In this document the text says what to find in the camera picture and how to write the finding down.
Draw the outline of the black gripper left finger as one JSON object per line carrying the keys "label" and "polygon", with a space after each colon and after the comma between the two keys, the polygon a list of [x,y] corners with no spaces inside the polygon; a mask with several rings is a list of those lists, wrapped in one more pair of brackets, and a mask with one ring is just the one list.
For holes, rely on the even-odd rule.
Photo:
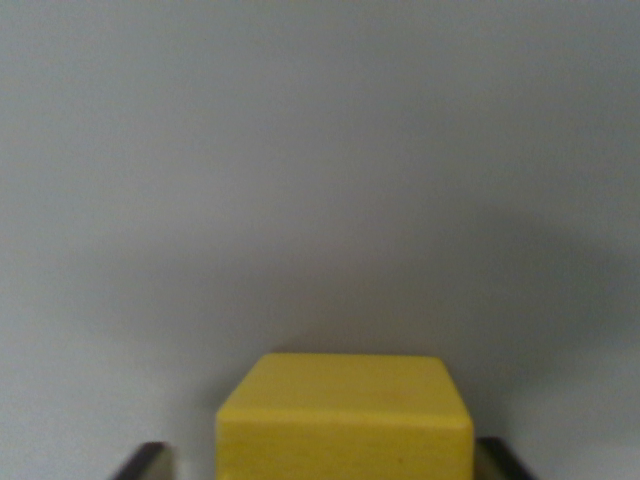
{"label": "black gripper left finger", "polygon": [[174,480],[175,455],[167,442],[145,442],[111,476],[112,480]]}

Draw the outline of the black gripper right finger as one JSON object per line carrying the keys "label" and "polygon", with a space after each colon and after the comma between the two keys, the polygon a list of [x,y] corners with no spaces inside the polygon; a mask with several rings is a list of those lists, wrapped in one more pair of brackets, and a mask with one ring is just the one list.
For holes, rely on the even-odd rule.
{"label": "black gripper right finger", "polygon": [[475,480],[536,480],[537,477],[500,437],[475,442]]}

